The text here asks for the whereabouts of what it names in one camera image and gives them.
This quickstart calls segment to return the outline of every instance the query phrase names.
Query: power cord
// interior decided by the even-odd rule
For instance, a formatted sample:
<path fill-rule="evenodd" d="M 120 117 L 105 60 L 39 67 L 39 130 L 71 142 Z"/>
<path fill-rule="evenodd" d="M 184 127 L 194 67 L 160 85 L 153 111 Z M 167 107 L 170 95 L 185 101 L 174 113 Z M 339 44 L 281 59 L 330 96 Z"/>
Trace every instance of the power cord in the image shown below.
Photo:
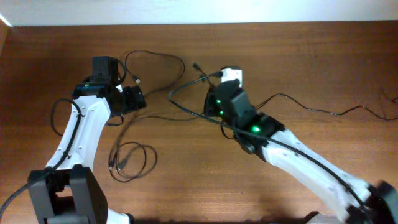
<path fill-rule="evenodd" d="M 299 155 L 301 155 L 301 156 L 307 158 L 308 160 L 312 161 L 312 162 L 313 162 L 314 164 L 316 164 L 317 166 L 321 167 L 321 168 L 322 168 L 323 170 L 325 170 L 327 173 L 329 173 L 332 177 L 334 177 L 334 178 L 335 178 L 335 179 L 336 179 L 336 180 L 337 180 L 337 181 L 338 181 L 338 182 L 339 182 L 339 183 L 340 183 L 340 184 L 341 184 L 341 185 L 342 185 L 354 198 L 355 198 L 355 200 L 359 203 L 359 207 L 360 207 L 360 209 L 364 212 L 364 214 L 368 214 L 367 211 L 366 211 L 366 206 L 365 206 L 364 202 L 358 197 L 358 195 L 357 195 L 357 194 L 354 192 L 354 190 L 349 186 L 349 184 L 347 184 L 339 175 L 337 175 L 337 174 L 334 173 L 332 170 L 330 170 L 329 168 L 327 168 L 325 165 L 323 165 L 322 163 L 318 162 L 316 159 L 312 158 L 311 156 L 307 155 L 306 153 L 304 153 L 304 152 L 302 152 L 302 151 L 300 151 L 300 150 L 298 150 L 298 149 L 296 149 L 296 148 L 294 148 L 294 147 L 292 147 L 292 146 L 289 146 L 289 145 L 287 145 L 287 144 L 284 144 L 284 143 L 282 143 L 282 142 L 280 142 L 280 141 L 277 141 L 277 140 L 275 140 L 275 139 L 272 139 L 272 138 L 269 138 L 269 137 L 266 137 L 266 136 L 259 136 L 259 135 L 254 134 L 254 133 L 250 133 L 250 132 L 248 132 L 248 131 L 245 131 L 245 130 L 242 130 L 242 129 L 238 129 L 238 128 L 236 128 L 235 126 L 227 125 L 227 124 L 225 124 L 225 123 L 223 123 L 223 122 L 217 121 L 217 120 L 212 119 L 212 118 L 210 118 L 210 117 L 203 116 L 202 114 L 198 114 L 198 113 L 196 113 L 196 112 L 194 112 L 194 111 L 191 111 L 191 110 L 189 110 L 189 109 L 187 109 L 187 108 L 185 108 L 185 107 L 179 105 L 177 102 L 175 102 L 174 100 L 171 99 L 172 96 L 173 96 L 174 94 L 176 94 L 178 91 L 180 91 L 181 89 L 186 88 L 186 87 L 188 87 L 188 86 L 190 86 L 190 85 L 193 85 L 193 84 L 195 84 L 195 83 L 197 83 L 197 82 L 199 82 L 199 81 L 201 81 L 201 80 L 210 78 L 210 77 L 212 77 L 212 76 L 214 76 L 214 75 L 207 75 L 207 76 L 205 76 L 205 77 L 201 77 L 201 78 L 199 78 L 199 79 L 197 79 L 197 80 L 193 80 L 193 81 L 190 81 L 190 82 L 188 82 L 188 83 L 185 83 L 185 84 L 179 86 L 178 88 L 172 90 L 172 91 L 167 95 L 167 100 L 169 100 L 169 101 L 171 102 L 171 104 L 173 104 L 173 105 L 175 105 L 176 107 L 180 108 L 181 110 L 183 110 L 183 111 L 189 113 L 190 115 L 196 116 L 196 117 L 201 118 L 201 119 L 205 119 L 205 120 L 207 120 L 207 121 L 209 121 L 209 122 L 211 122 L 211 123 L 214 123 L 214 124 L 217 124 L 217 125 L 220 125 L 220 126 L 223 126 L 223 127 L 225 127 L 225 128 L 229 128 L 229 129 L 233 130 L 234 133 L 235 133 L 235 136 L 237 136 L 237 137 L 239 137 L 239 135 L 238 135 L 237 133 L 240 133 L 240 134 L 244 134 L 244 135 L 250 136 L 250 137 L 252 137 L 252 138 L 258 138 L 258 139 L 270 141 L 270 142 L 273 142 L 273 143 L 275 143 L 275 144 L 278 144 L 278 145 L 280 145 L 280 146 L 282 146 L 282 147 L 284 147 L 284 148 L 286 148 L 286 149 L 289 149 L 289 150 L 291 150 L 292 152 L 294 152 L 294 153 L 296 153 L 296 154 L 299 154 Z"/>
<path fill-rule="evenodd" d="M 124 64 L 126 65 L 126 70 L 127 70 L 127 72 L 132 76 L 132 78 L 133 78 L 135 81 L 138 80 L 138 83 L 140 82 L 140 81 L 139 81 L 139 78 L 138 78 L 136 75 L 134 75 L 134 74 L 130 71 L 130 69 L 127 67 L 127 60 L 128 60 L 128 58 L 129 58 L 129 56 L 132 55 L 132 54 L 136 54 L 136 53 L 145 53 L 145 54 L 152 54 L 152 55 L 170 57 L 170 58 L 177 59 L 177 60 L 181 63 L 181 71 L 180 71 L 179 75 L 176 77 L 176 79 L 174 79 L 174 81 L 170 82 L 169 84 L 167 84 L 167 85 L 165 85 L 165 86 L 163 86 L 163 87 L 157 88 L 157 89 L 155 89 L 155 90 L 151 90 L 150 92 L 144 94 L 144 97 L 148 97 L 149 95 L 151 95 L 151 94 L 153 94 L 153 93 L 155 93 L 155 92 L 163 91 L 163 90 L 166 90 L 166 89 L 170 88 L 171 86 L 175 85 L 178 81 L 180 81 L 180 79 L 182 78 L 183 74 L 185 73 L 185 63 L 184 63 L 184 61 L 183 61 L 180 57 L 178 57 L 178 56 L 171 55 L 171 54 L 165 54 L 165 53 L 151 52 L 151 51 L 149 51 L 149 50 L 133 50 L 133 51 L 130 51 L 130 52 L 126 55 L 126 58 L 124 59 Z"/>
<path fill-rule="evenodd" d="M 192 64 L 192 67 L 196 70 L 198 70 L 201 73 L 201 77 L 205 77 L 207 74 L 203 71 L 203 69 L 201 69 L 201 67 L 199 66 L 199 64 L 197 64 L 196 62 Z M 206 79 L 207 83 L 209 84 L 209 88 L 214 88 L 214 84 L 210 81 L 209 78 Z"/>
<path fill-rule="evenodd" d="M 395 117 L 395 118 L 386 118 L 386 117 L 384 117 L 384 118 L 383 118 L 382 116 L 376 114 L 375 112 L 373 112 L 372 110 L 370 110 L 369 108 L 367 108 L 366 106 L 363 106 L 363 105 L 354 106 L 354 107 L 352 107 L 352 108 L 350 108 L 350 109 L 348 109 L 348 110 L 346 110 L 346 111 L 344 111 L 344 112 L 342 112 L 342 113 L 333 113 L 333 112 L 330 112 L 330 111 L 327 111 L 327 110 L 313 109 L 313 108 L 309 108 L 309 107 L 304 106 L 303 104 L 301 104 L 300 102 L 298 102 L 295 98 L 293 98 L 293 97 L 291 97 L 291 96 L 289 96 L 289 95 L 286 95 L 285 93 L 277 93 L 277 94 L 275 94 L 275 95 L 272 95 L 272 96 L 271 96 L 270 98 L 268 98 L 267 100 L 265 100 L 265 101 L 263 101 L 262 103 L 258 104 L 258 105 L 256 106 L 256 109 L 258 110 L 258 109 L 262 108 L 265 104 L 267 104 L 271 99 L 273 99 L 273 98 L 276 97 L 276 96 L 284 96 L 284 97 L 286 97 L 286 98 L 292 100 L 292 101 L 295 102 L 296 104 L 300 105 L 302 108 L 304 108 L 304 109 L 306 109 L 306 110 L 309 110 L 309 111 L 316 111 L 316 112 L 322 112 L 322 113 L 328 113 L 328 114 L 331 114 L 331 115 L 334 115 L 334 116 L 343 116 L 344 114 L 349 113 L 349 112 L 351 112 L 351 111 L 353 111 L 353 110 L 356 110 L 356 109 L 358 109 L 358 108 L 364 108 L 365 110 L 367 110 L 368 112 L 370 112 L 371 114 L 373 114 L 375 117 L 377 117 L 377 118 L 379 118 L 379 119 L 381 119 L 381 120 L 384 120 L 384 121 L 393 121 L 393 120 L 398 119 L 398 117 Z M 398 99 L 398 97 L 396 97 L 396 98 L 394 98 L 394 99 L 392 99 L 392 100 L 390 100 L 390 99 L 388 99 L 388 100 L 398 105 L 398 102 L 396 102 L 397 99 Z"/>
<path fill-rule="evenodd" d="M 139 80 L 138 76 L 136 76 L 135 74 L 133 74 L 131 72 L 130 69 L 128 69 L 127 67 L 127 60 L 129 58 L 130 55 L 132 54 L 136 54 L 136 53 L 145 53 L 145 54 L 152 54 L 152 55 L 159 55 L 159 56 L 164 56 L 164 57 L 171 57 L 171 58 L 175 58 L 176 60 L 178 60 L 181 64 L 181 70 L 178 73 L 178 75 L 176 76 L 176 78 L 174 80 L 172 80 L 169 84 L 160 87 L 160 88 L 156 88 L 155 90 L 151 90 L 150 92 L 144 94 L 144 97 L 148 97 L 151 94 L 158 92 L 158 91 L 163 91 L 166 90 L 168 88 L 170 88 L 171 86 L 175 85 L 177 82 L 179 82 L 181 80 L 181 78 L 183 77 L 183 74 L 185 73 L 185 63 L 184 61 L 175 55 L 170 55 L 170 54 L 164 54 L 164 53 L 155 53 L 155 52 L 151 52 L 148 50 L 133 50 L 130 51 L 127 55 L 126 58 L 124 59 L 124 64 L 126 65 L 126 71 L 132 76 L 132 78 L 134 80 Z M 123 136 L 125 135 L 126 131 L 136 122 L 142 119 L 150 119 L 150 118 L 158 118 L 158 119 L 163 119 L 163 120 L 167 120 L 167 121 L 193 121 L 195 119 L 197 119 L 196 116 L 192 117 L 192 118 L 188 118 L 188 119 L 173 119 L 173 118 L 167 118 L 167 117 L 163 117 L 163 116 L 145 116 L 145 117 L 138 117 L 137 116 L 138 113 L 136 112 L 134 114 L 134 116 L 132 117 L 132 119 L 130 120 L 130 122 L 128 122 L 124 129 L 121 131 L 120 135 L 118 136 L 118 138 L 116 139 L 116 142 L 114 143 L 114 146 L 111 149 L 111 152 L 109 153 L 109 158 L 108 158 L 108 165 L 109 165 L 109 173 L 111 174 L 111 177 L 118 181 L 118 182 L 122 182 L 122 183 L 126 183 L 126 182 L 130 182 L 134 179 L 138 179 L 141 178 L 147 174 L 149 174 L 156 166 L 157 164 L 157 152 L 156 150 L 149 145 L 143 145 L 140 144 L 138 142 L 133 142 L 133 141 L 129 141 L 126 143 L 121 143 L 121 140 L 123 138 Z M 129 152 L 129 154 L 120 161 L 120 150 L 123 146 L 126 146 L 127 144 L 135 144 L 136 146 L 134 148 L 132 148 Z M 137 149 L 142 149 L 143 153 L 144 153 L 144 163 L 143 166 L 140 168 L 139 172 L 136 175 L 128 175 L 126 173 L 124 173 L 124 168 L 128 163 L 128 160 L 130 158 L 130 155 Z M 147 164 L 147 149 L 151 150 L 154 153 L 155 156 L 155 160 L 154 163 L 152 164 L 152 166 L 147 170 L 144 171 Z"/>
<path fill-rule="evenodd" d="M 127 75 L 127 67 L 126 67 L 126 65 L 120 60 L 118 60 L 118 64 L 120 64 L 120 66 L 122 66 L 122 68 L 123 68 L 123 76 L 119 79 L 119 81 L 117 82 L 116 86 L 121 85 L 122 83 L 124 83 L 124 81 L 126 79 L 126 75 Z M 118 115 L 118 117 L 120 118 L 120 123 L 106 123 L 105 126 L 118 127 L 118 126 L 122 125 L 123 122 L 124 122 L 124 116 L 122 114 L 120 114 L 120 115 Z"/>
<path fill-rule="evenodd" d="M 52 174 L 54 171 L 56 171 L 56 170 L 58 169 L 58 167 L 60 167 L 60 165 L 61 165 L 61 164 L 65 161 L 65 159 L 68 157 L 68 153 L 69 153 L 69 151 L 70 151 L 70 148 L 72 147 L 73 140 L 75 140 L 75 136 L 76 136 L 77 130 L 78 130 L 78 128 L 79 128 L 79 124 L 80 124 L 80 120 L 81 120 L 82 114 L 81 114 L 81 109 L 80 109 L 80 107 L 79 107 L 74 101 L 69 100 L 69 99 L 64 99 L 64 98 L 57 100 L 57 101 L 54 103 L 53 107 L 52 107 L 52 110 L 51 110 L 51 119 L 50 119 L 50 120 L 51 120 L 51 127 L 52 127 L 52 129 L 54 130 L 54 132 L 55 132 L 56 134 L 62 136 L 62 134 L 60 134 L 60 133 L 55 129 L 55 127 L 54 127 L 54 122 L 53 122 L 53 117 L 54 117 L 55 109 L 56 109 L 57 105 L 58 105 L 61 101 L 66 101 L 66 102 L 71 103 L 73 106 L 75 106 L 75 108 L 77 109 L 77 112 L 78 112 L 78 114 L 77 114 L 76 125 L 75 125 L 75 127 L 73 128 L 73 132 L 72 132 L 72 135 L 71 135 L 71 137 L 70 137 L 70 140 L 69 140 L 69 143 L 68 143 L 68 146 L 67 146 L 66 150 L 63 152 L 61 159 L 60 159 L 51 169 L 49 169 L 48 172 L 46 172 L 46 173 L 45 173 L 44 175 L 42 175 L 41 177 L 39 177 L 39 178 L 37 178 L 37 179 L 35 179 L 35 180 L 32 180 L 32 181 L 28 182 L 27 184 L 23 185 L 20 189 L 18 189 L 17 191 L 15 191 L 15 192 L 4 202 L 4 204 L 3 204 L 3 205 L 1 206 L 1 208 L 0 208 L 0 221 L 1 221 L 1 218 L 2 218 L 2 216 L 3 216 L 3 214 L 4 214 L 4 212 L 6 211 L 6 208 L 8 207 L 8 205 L 9 205 L 18 195 L 20 195 L 23 191 L 25 191 L 25 190 L 28 189 L 29 187 L 33 186 L 33 185 L 36 184 L 37 182 L 39 182 L 39 181 L 41 181 L 41 180 L 47 178 L 50 174 Z"/>
<path fill-rule="evenodd" d="M 229 137 L 229 136 L 226 135 L 225 130 L 224 130 L 224 126 L 220 125 L 220 129 L 221 129 L 221 133 L 223 134 L 223 136 L 226 139 L 229 139 L 229 140 L 233 140 L 234 139 L 234 137 Z"/>

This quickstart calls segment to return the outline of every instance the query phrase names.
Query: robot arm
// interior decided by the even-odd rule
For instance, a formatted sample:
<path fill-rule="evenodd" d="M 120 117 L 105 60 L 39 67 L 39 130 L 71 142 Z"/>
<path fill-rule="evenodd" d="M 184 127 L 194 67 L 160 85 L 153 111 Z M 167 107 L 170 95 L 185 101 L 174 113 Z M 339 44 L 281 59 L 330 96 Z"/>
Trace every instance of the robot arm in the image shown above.
<path fill-rule="evenodd" d="M 74 165 L 81 164 L 83 167 L 89 167 L 93 171 L 98 141 L 106 122 L 111 116 L 111 110 L 106 98 L 81 96 L 74 101 L 81 109 L 82 117 L 69 156 L 58 170 L 72 169 Z M 53 167 L 62 157 L 75 127 L 76 115 L 77 109 L 72 105 L 72 112 L 61 143 L 55 151 L 54 156 L 48 161 L 46 167 Z"/>
<path fill-rule="evenodd" d="M 313 152 L 288 129 L 277 131 L 271 138 L 292 146 L 322 163 L 350 185 L 362 201 L 366 201 L 371 195 L 367 182 L 340 170 Z M 347 210 L 351 206 L 359 208 L 356 199 L 332 175 L 307 158 L 273 142 L 261 147 L 261 154 L 267 162 L 286 171 L 321 198 L 341 222 L 349 218 Z"/>
<path fill-rule="evenodd" d="M 29 188 L 30 198 L 40 224 L 91 223 L 128 224 L 133 217 L 108 209 L 106 197 L 92 171 L 101 132 L 108 119 L 146 106 L 138 86 L 121 89 L 118 73 L 120 62 L 111 57 L 93 58 L 93 75 L 76 86 L 74 103 L 81 111 L 80 123 L 67 158 L 55 172 L 41 178 Z M 72 112 L 61 143 L 45 170 L 34 170 L 29 181 L 36 181 L 61 160 L 69 145 L 78 119 Z M 58 197 L 57 192 L 70 188 L 71 197 Z"/>
<path fill-rule="evenodd" d="M 285 126 L 259 113 L 241 88 L 238 67 L 223 68 L 221 83 L 210 88 L 203 114 L 218 116 L 249 154 L 281 168 L 334 211 L 343 223 L 398 223 L 398 194 L 389 184 L 375 188 L 309 149 Z"/>

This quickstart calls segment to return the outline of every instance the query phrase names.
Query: white connector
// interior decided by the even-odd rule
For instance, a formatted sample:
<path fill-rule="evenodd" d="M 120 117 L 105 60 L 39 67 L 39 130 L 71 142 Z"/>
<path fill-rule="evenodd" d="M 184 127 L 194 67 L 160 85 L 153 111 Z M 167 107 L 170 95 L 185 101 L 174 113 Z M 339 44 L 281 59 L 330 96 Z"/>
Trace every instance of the white connector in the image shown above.
<path fill-rule="evenodd" d="M 226 67 L 221 70 L 223 76 L 221 77 L 221 82 L 239 80 L 239 87 L 242 87 L 242 70 L 238 67 Z"/>

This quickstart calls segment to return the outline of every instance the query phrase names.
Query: white wall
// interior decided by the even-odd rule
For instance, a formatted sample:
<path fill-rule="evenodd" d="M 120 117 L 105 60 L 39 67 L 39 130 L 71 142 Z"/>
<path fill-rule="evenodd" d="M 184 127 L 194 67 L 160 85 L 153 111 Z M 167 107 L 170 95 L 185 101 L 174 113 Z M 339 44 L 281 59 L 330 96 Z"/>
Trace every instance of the white wall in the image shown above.
<path fill-rule="evenodd" d="M 398 19 L 398 0 L 0 0 L 14 26 Z"/>

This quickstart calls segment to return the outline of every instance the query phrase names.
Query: wooden table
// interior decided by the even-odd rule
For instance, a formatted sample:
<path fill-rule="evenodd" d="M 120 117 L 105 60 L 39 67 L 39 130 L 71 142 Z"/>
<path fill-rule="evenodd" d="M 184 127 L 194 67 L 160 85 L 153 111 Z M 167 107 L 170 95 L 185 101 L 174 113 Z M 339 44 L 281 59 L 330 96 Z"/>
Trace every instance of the wooden table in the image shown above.
<path fill-rule="evenodd" d="M 243 88 L 254 104 L 286 93 L 313 108 L 341 112 L 361 104 L 392 117 L 398 106 L 381 91 L 398 96 L 397 38 L 397 22 L 13 27 L 0 58 L 0 202 L 26 182 L 31 170 L 43 169 L 55 152 L 60 138 L 50 128 L 52 104 L 69 98 L 91 74 L 93 56 L 123 59 L 137 49 L 175 54 L 187 64 L 180 83 L 198 78 L 192 62 L 207 72 L 239 65 Z M 128 66 L 140 77 L 143 92 L 178 73 L 177 62 L 158 57 L 136 55 Z M 207 88 L 200 83 L 175 99 L 201 111 Z M 148 98 L 140 114 L 189 118 L 165 100 L 166 94 Z M 398 187 L 397 121 L 382 121 L 365 110 L 343 117 L 310 112 L 285 98 L 272 100 L 261 111 L 343 170 L 372 184 L 383 179 Z M 59 107 L 58 129 L 66 126 L 69 114 L 69 105 Z M 104 128 L 94 168 L 113 210 L 163 221 L 330 213 L 294 178 L 246 154 L 205 121 L 136 123 L 124 141 L 150 144 L 159 163 L 148 176 L 120 184 L 108 172 L 108 153 L 120 130 Z M 141 163 L 137 153 L 130 169 Z M 3 223 L 36 223 L 27 192 L 11 203 Z"/>

